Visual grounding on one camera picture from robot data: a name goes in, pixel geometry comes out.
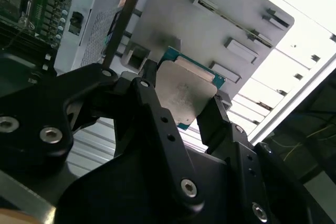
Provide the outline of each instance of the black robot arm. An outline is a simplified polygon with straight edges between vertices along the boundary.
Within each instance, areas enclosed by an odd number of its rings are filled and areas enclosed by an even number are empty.
[[[206,153],[185,147],[156,95],[156,68],[148,60],[141,77],[118,78],[94,64],[0,98],[0,168],[57,173],[74,132],[105,117],[115,158],[67,188],[55,224],[333,223],[266,144],[229,121],[219,96],[197,117]]]

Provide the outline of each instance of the rectangular slot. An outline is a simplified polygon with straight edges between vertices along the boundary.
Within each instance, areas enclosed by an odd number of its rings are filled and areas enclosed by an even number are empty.
[[[79,36],[80,30],[82,29],[83,15],[79,12],[73,12],[70,19],[69,32]]]
[[[234,83],[237,83],[241,79],[241,76],[239,76],[236,73],[232,72],[231,70],[228,70],[227,68],[217,64],[214,61],[210,65],[210,69],[219,73],[221,76],[225,77],[227,80],[232,81]]]
[[[149,54],[150,51],[148,49],[134,42],[130,42],[124,51],[121,63],[130,67],[132,70],[140,71]]]
[[[272,44],[270,43],[269,38],[267,38],[265,35],[255,30],[251,31],[251,34],[248,36],[248,39],[260,46],[266,46],[268,48],[273,47]]]
[[[211,14],[213,14],[214,11],[218,9],[218,6],[210,2],[209,0],[192,0],[192,2],[193,5]]]
[[[252,51],[251,49],[245,47],[238,41],[231,39],[229,43],[225,46],[229,51],[233,52],[234,54],[242,57],[249,63],[253,63],[259,55]]]
[[[284,17],[280,13],[272,9],[268,9],[267,13],[270,14],[271,16],[264,16],[265,20],[268,20],[281,30],[286,30],[289,27],[289,24],[283,20]]]
[[[238,115],[241,115],[247,119],[249,119],[251,122],[259,122],[261,123],[262,120],[264,120],[264,116],[256,113],[255,111],[233,101],[232,102],[232,107],[230,108],[230,111],[235,112]]]
[[[147,0],[138,0],[136,6],[135,6],[135,9],[140,11],[140,12],[143,12],[143,10],[145,9],[145,5],[147,3]]]
[[[269,110],[265,109],[264,107],[258,105],[255,101],[250,100],[240,94],[237,94],[233,100],[247,108],[249,108],[250,110],[253,110],[254,112],[263,115],[263,116],[267,116],[269,114]]]

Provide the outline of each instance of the green circuit board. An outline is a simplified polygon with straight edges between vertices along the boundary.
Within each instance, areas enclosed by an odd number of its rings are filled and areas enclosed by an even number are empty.
[[[71,0],[0,0],[0,22],[59,46]]]

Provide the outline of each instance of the metal panel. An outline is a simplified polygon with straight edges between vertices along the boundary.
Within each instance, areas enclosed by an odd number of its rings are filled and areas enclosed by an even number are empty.
[[[209,1],[235,23],[250,31],[255,29],[269,38],[274,46],[286,31],[263,19],[264,15],[268,15],[267,9],[282,13],[285,21],[293,24],[289,15],[268,0]],[[131,40],[150,50],[150,58],[159,61],[169,41],[180,39],[183,54],[205,66],[215,61],[242,77],[238,83],[226,82],[221,88],[233,97],[271,51],[249,40],[247,33],[219,15],[195,7],[192,0],[148,0]],[[225,48],[224,44],[231,38],[259,55],[254,64]]]
[[[185,145],[199,152],[206,150],[199,133],[180,129],[180,134]],[[112,119],[101,118],[95,125],[77,132],[74,138],[67,159],[69,170],[74,175],[81,177],[113,159],[116,137]]]
[[[111,26],[114,13],[121,9],[120,1],[72,0],[55,61],[57,70],[68,72],[98,60],[103,50],[103,39]],[[74,12],[79,12],[83,16],[79,36],[69,32]]]

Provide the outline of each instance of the motherboard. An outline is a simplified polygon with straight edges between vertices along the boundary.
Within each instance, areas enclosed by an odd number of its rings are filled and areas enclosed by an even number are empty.
[[[71,0],[0,0],[0,47],[20,39],[57,49],[70,7]]]

